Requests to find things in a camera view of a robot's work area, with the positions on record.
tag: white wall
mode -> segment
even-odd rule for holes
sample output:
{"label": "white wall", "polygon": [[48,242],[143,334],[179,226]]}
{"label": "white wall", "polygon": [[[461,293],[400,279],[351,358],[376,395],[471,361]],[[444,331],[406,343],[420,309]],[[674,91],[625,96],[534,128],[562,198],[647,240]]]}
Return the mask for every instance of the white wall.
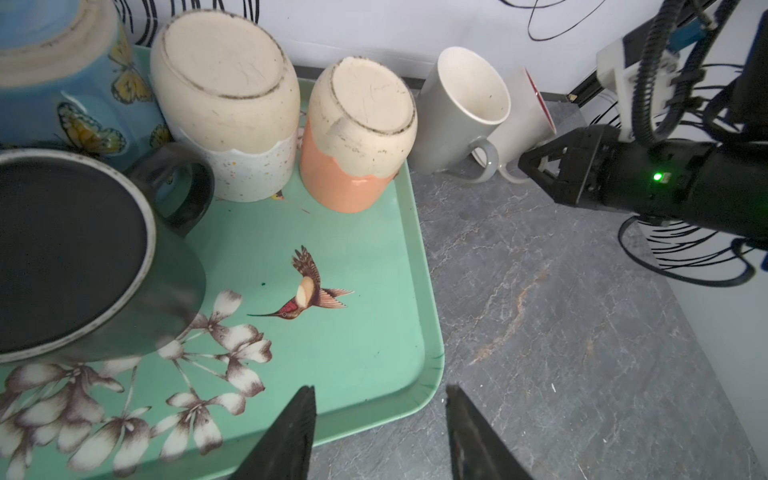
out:
{"label": "white wall", "polygon": [[[130,7],[133,41],[144,35],[148,16],[165,23],[193,0],[114,0],[118,11]],[[222,0],[229,12],[250,17],[257,0]],[[524,65],[539,88],[568,93],[595,68],[595,54],[614,38],[642,24],[661,0],[567,0],[537,8],[531,34],[546,38],[562,32],[599,6],[564,35],[549,41],[528,38],[531,9],[511,8],[499,0],[262,0],[259,25],[282,45],[296,65],[326,67],[347,55],[381,61],[403,76],[425,78],[444,48],[461,45],[486,57],[502,75]],[[211,8],[217,0],[200,0]],[[536,0],[516,0],[531,6]],[[546,5],[551,0],[540,0]]]}
{"label": "white wall", "polygon": [[[765,0],[742,0],[713,46],[706,63],[743,64],[760,16],[766,8],[768,2]],[[733,68],[708,68],[707,77],[701,85],[727,84],[736,75]],[[717,91],[700,91],[700,94],[711,97],[715,92]],[[582,111],[587,120],[591,121],[612,102],[613,97],[606,92],[585,105]],[[600,123],[615,117],[617,112],[614,112],[609,112]],[[704,132],[693,127],[680,127],[671,137],[709,140]],[[665,237],[655,240],[680,244],[699,240],[712,233],[711,230],[699,230],[673,239],[669,237],[669,232],[654,230],[663,229],[644,228],[644,233],[647,237]],[[684,260],[712,255],[726,248],[731,239],[731,235],[718,233],[697,247],[678,253],[657,251],[656,257],[660,259],[660,263],[671,264],[672,262],[664,259]],[[670,246],[659,243],[650,245],[655,248]],[[757,267],[764,255],[765,252],[754,251],[748,254],[747,258]],[[729,257],[732,255],[725,253],[705,260],[705,263]],[[742,269],[743,265],[739,260],[731,260],[713,266],[674,271],[682,275],[715,280],[736,276]],[[669,283],[739,416],[761,465],[768,469],[768,273],[760,270],[747,284],[724,289],[695,286],[676,280],[670,280]]]}

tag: mug rim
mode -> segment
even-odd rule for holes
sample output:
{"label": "mug rim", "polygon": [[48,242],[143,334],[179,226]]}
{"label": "mug rim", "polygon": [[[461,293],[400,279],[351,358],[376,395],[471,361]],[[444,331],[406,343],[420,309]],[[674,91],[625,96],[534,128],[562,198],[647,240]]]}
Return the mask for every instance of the mug rim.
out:
{"label": "mug rim", "polygon": [[[492,74],[493,74],[492,76],[496,79],[496,81],[498,81],[502,85],[502,87],[504,88],[504,92],[507,95],[507,113],[504,115],[504,117],[501,120],[489,121],[489,120],[487,120],[485,118],[481,118],[481,117],[473,114],[471,111],[467,110],[464,107],[464,105],[460,104],[454,98],[453,94],[448,90],[448,88],[445,87],[445,83],[442,80],[443,73],[441,72],[441,68],[440,68],[441,62],[440,61],[444,58],[444,55],[446,55],[446,54],[448,54],[449,52],[452,52],[452,51],[460,51],[463,54],[470,54],[470,55],[478,58],[483,64],[485,64],[485,66],[487,66],[490,69],[490,72],[492,72]],[[440,84],[442,85],[442,89],[445,91],[445,94],[448,95],[448,98],[451,99],[453,104],[459,110],[461,110],[463,114],[465,114],[466,116],[470,117],[472,120],[477,121],[477,122],[479,122],[481,124],[484,124],[484,125],[500,125],[500,124],[504,123],[504,121],[509,117],[509,114],[510,114],[510,112],[512,110],[512,100],[511,100],[511,98],[509,96],[509,89],[507,88],[507,84],[504,82],[504,78],[502,78],[502,76],[498,73],[498,71],[496,71],[496,69],[493,68],[493,65],[491,65],[491,63],[488,60],[485,60],[482,56],[478,55],[477,53],[475,53],[474,51],[470,50],[469,48],[455,46],[455,47],[448,47],[445,50],[441,51],[440,52],[440,56],[438,56],[438,58],[437,58],[437,63],[435,64],[435,66],[437,68],[437,75],[438,75],[438,78],[440,79]]]}
{"label": "mug rim", "polygon": [[552,130],[552,133],[557,134],[558,128],[554,124],[554,120],[552,120],[552,115],[549,113],[549,107],[547,107],[546,103],[544,102],[544,98],[541,96],[541,92],[539,91],[538,87],[536,86],[535,82],[533,81],[533,77],[531,76],[531,72],[528,71],[526,67],[523,67],[523,71],[525,72],[525,76],[528,77],[528,81],[531,82],[531,86],[533,87],[534,95],[536,99],[538,100],[539,105],[541,106],[541,110],[544,112],[544,115],[547,117],[547,122],[549,123],[549,127]]}
{"label": "mug rim", "polygon": [[[114,30],[111,26],[107,30],[96,28],[102,22],[114,25]],[[121,27],[117,11],[105,8],[103,2],[80,2],[78,13],[64,31],[47,41],[10,48],[0,55],[0,88],[37,88],[77,74],[106,55],[119,39]],[[71,49],[78,49],[78,53],[66,55]]]}
{"label": "mug rim", "polygon": [[[280,72],[280,77],[275,81],[274,84],[266,88],[264,91],[260,91],[256,94],[249,94],[249,95],[228,95],[228,94],[220,94],[215,93],[208,88],[204,87],[203,85],[198,85],[197,83],[193,82],[188,76],[181,73],[179,69],[176,67],[176,65],[170,60],[170,55],[167,51],[166,46],[166,34],[168,33],[168,30],[170,29],[170,26],[177,22],[180,18],[188,17],[189,15],[194,15],[197,13],[216,13],[216,14],[222,14],[229,16],[231,18],[236,18],[238,20],[242,20],[244,22],[247,22],[248,24],[258,28],[261,30],[271,41],[272,43],[277,47],[277,51],[280,52],[280,56],[283,58],[283,70]],[[288,57],[286,56],[286,53],[283,51],[283,48],[280,47],[280,44],[275,40],[275,38],[270,35],[270,33],[265,30],[264,28],[261,28],[260,25],[257,23],[253,23],[252,21],[248,20],[247,18],[241,17],[239,15],[235,15],[234,13],[225,12],[224,10],[213,10],[212,8],[197,8],[194,10],[186,10],[185,12],[182,12],[180,14],[176,14],[174,17],[170,19],[170,21],[161,28],[160,32],[157,34],[158,40],[160,44],[158,45],[160,51],[161,51],[161,57],[163,58],[163,63],[168,67],[170,71],[174,73],[182,82],[187,83],[189,86],[194,88],[195,90],[201,91],[206,95],[210,95],[211,97],[215,98],[223,98],[225,100],[256,100],[257,98],[263,98],[267,95],[273,93],[275,90],[277,90],[280,85],[283,83],[286,77],[286,64],[288,62]]]}
{"label": "mug rim", "polygon": [[56,159],[62,161],[74,161],[87,167],[92,167],[111,177],[112,180],[115,180],[123,188],[125,188],[131,197],[133,197],[134,201],[139,207],[141,216],[144,218],[144,226],[147,231],[147,248],[144,251],[144,259],[141,261],[141,266],[136,272],[136,276],[131,281],[130,285],[128,285],[128,288],[103,313],[79,329],[76,329],[74,332],[71,332],[57,339],[53,339],[50,342],[41,343],[40,345],[31,346],[13,352],[0,353],[0,365],[3,363],[28,360],[36,356],[53,352],[57,349],[69,345],[70,343],[73,343],[74,341],[88,335],[100,326],[104,325],[116,313],[122,310],[128,301],[131,300],[134,294],[138,291],[139,286],[144,282],[144,279],[147,277],[149,269],[154,262],[154,254],[157,248],[157,223],[154,218],[154,209],[150,205],[149,200],[144,196],[143,193],[141,193],[141,190],[139,190],[139,188],[133,182],[131,182],[122,173],[110,167],[109,165],[97,161],[93,158],[86,157],[85,155],[67,151],[51,150],[47,148],[19,148],[15,150],[0,152],[0,167],[8,164],[18,163],[25,158],[44,156],[55,157]]}

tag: beige mug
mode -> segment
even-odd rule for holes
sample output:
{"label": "beige mug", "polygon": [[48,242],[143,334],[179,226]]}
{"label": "beige mug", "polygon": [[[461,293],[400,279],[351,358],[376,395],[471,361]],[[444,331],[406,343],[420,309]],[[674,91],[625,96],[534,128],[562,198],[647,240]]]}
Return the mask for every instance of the beige mug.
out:
{"label": "beige mug", "polygon": [[[511,100],[509,117],[488,136],[488,141],[498,152],[498,172],[501,176],[513,184],[524,184],[530,178],[510,174],[507,166],[517,164],[523,152],[554,138],[557,129],[527,69],[520,67],[505,83]],[[485,166],[486,156],[482,149],[473,150],[472,156]]]}
{"label": "beige mug", "polygon": [[270,34],[237,15],[190,10],[163,27],[150,62],[170,132],[208,160],[217,197],[262,200],[288,183],[299,81]]}

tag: gray mug handle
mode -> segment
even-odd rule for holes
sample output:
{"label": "gray mug handle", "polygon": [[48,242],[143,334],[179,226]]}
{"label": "gray mug handle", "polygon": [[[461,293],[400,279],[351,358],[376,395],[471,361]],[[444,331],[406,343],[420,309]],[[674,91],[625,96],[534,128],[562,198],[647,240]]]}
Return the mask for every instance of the gray mug handle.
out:
{"label": "gray mug handle", "polygon": [[476,148],[481,148],[485,152],[485,170],[483,170],[482,175],[477,178],[470,178],[449,171],[443,171],[442,173],[444,175],[448,175],[449,177],[453,177],[465,184],[480,184],[493,177],[493,174],[495,174],[496,170],[498,169],[498,152],[496,151],[496,147],[494,147],[493,144],[488,141],[488,138],[480,137],[474,139],[469,144],[470,152]]}
{"label": "gray mug handle", "polygon": [[507,181],[510,181],[510,182],[512,182],[513,184],[518,184],[518,185],[519,185],[519,184],[526,184],[526,183],[528,183],[529,181],[531,181],[531,178],[530,178],[530,177],[523,177],[523,178],[520,178],[520,177],[516,177],[516,176],[515,176],[515,175],[513,175],[513,174],[510,174],[510,173],[509,173],[509,170],[507,170],[507,166],[508,166],[508,165],[510,165],[510,164],[512,164],[512,162],[509,162],[508,164],[503,164],[503,165],[499,165],[499,166],[498,166],[498,172],[501,174],[501,176],[502,176],[502,177],[504,177],[505,179],[507,179]]}

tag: mint green tray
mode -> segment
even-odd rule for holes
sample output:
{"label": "mint green tray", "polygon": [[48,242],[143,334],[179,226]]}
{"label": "mint green tray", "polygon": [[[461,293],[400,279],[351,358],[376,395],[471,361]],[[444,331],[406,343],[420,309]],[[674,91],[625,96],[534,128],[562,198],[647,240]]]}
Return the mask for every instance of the mint green tray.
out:
{"label": "mint green tray", "polygon": [[[137,49],[148,68],[147,50]],[[301,81],[302,109],[312,86]],[[0,369],[0,472],[216,478],[240,464],[302,385],[316,387],[315,445],[425,406],[444,353],[408,169],[360,214],[318,204],[298,164],[283,195],[215,200],[187,238],[207,274],[200,325],[214,320],[210,331],[140,359]],[[347,308],[313,306],[290,321],[248,316],[296,295],[302,277],[291,258],[302,246],[324,288],[354,291],[338,299]],[[241,304],[215,323],[225,290]],[[233,310],[237,301],[219,304]]]}

